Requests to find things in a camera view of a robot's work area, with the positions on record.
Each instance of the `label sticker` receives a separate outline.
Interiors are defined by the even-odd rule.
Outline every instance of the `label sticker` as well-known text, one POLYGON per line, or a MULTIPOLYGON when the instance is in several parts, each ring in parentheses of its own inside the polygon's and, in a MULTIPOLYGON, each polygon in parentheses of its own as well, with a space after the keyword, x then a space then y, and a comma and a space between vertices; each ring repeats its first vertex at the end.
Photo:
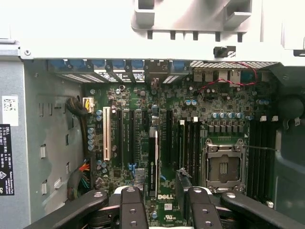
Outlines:
POLYGON ((10 125, 0 124, 0 196, 13 196, 14 176, 10 125))
POLYGON ((164 210, 168 211, 168 210, 172 210, 173 209, 173 205, 172 204, 164 204, 164 210))
POLYGON ((18 96, 2 96, 2 121, 4 124, 18 126, 18 96))

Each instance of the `barcode sticker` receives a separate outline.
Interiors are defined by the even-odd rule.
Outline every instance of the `barcode sticker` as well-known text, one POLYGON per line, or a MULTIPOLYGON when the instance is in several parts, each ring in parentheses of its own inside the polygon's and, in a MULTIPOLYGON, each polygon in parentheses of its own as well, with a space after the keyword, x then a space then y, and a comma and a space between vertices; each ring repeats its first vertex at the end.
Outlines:
POLYGON ((18 96, 2 96, 3 124, 18 126, 18 96))
POLYGON ((173 205, 172 204, 164 204, 164 210, 167 211, 171 211, 173 209, 173 205))

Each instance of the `red wire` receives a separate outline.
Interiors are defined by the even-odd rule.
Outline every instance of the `red wire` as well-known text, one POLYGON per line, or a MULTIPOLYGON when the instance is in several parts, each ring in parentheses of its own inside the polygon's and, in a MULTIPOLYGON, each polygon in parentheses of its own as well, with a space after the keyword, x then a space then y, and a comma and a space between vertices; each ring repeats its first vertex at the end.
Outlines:
POLYGON ((248 64, 245 64, 245 63, 241 63, 241 62, 235 62, 237 64, 240 64, 242 66, 245 66, 249 69, 251 69, 254 73, 254 77, 255 77, 255 81, 254 82, 251 82, 251 83, 233 83, 232 81, 229 81, 229 80, 225 80, 225 79, 218 79, 218 80, 215 80, 213 82, 210 82, 208 83, 206 86, 202 87, 198 92, 202 92, 207 86, 211 85, 211 84, 214 84, 216 82, 219 82, 219 81, 225 81, 227 83, 230 83, 230 84, 235 84, 235 85, 240 85, 240 86, 250 86, 250 85, 254 85, 257 83, 258 81, 258 78, 257 78, 257 73, 256 73, 256 70, 254 68, 252 68, 251 66, 249 66, 248 64))

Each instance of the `metal mesh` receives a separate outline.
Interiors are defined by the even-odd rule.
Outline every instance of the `metal mesh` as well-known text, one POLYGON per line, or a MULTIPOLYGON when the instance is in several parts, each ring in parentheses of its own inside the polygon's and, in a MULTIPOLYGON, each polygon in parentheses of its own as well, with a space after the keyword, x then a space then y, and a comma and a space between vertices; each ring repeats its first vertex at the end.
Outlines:
MULTIPOLYGON (((252 68, 260 69, 276 64, 277 62, 240 62, 249 65, 252 68)), ((247 68, 238 62, 207 62, 207 61, 192 61, 190 66, 192 68, 247 68)))

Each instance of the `black label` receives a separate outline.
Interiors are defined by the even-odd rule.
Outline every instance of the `black label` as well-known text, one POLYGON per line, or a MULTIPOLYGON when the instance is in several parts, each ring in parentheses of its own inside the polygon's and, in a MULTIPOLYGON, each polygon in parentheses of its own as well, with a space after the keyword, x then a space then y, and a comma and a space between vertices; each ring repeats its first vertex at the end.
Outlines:
POLYGON ((13 196, 14 176, 10 125, 0 124, 0 196, 13 196))

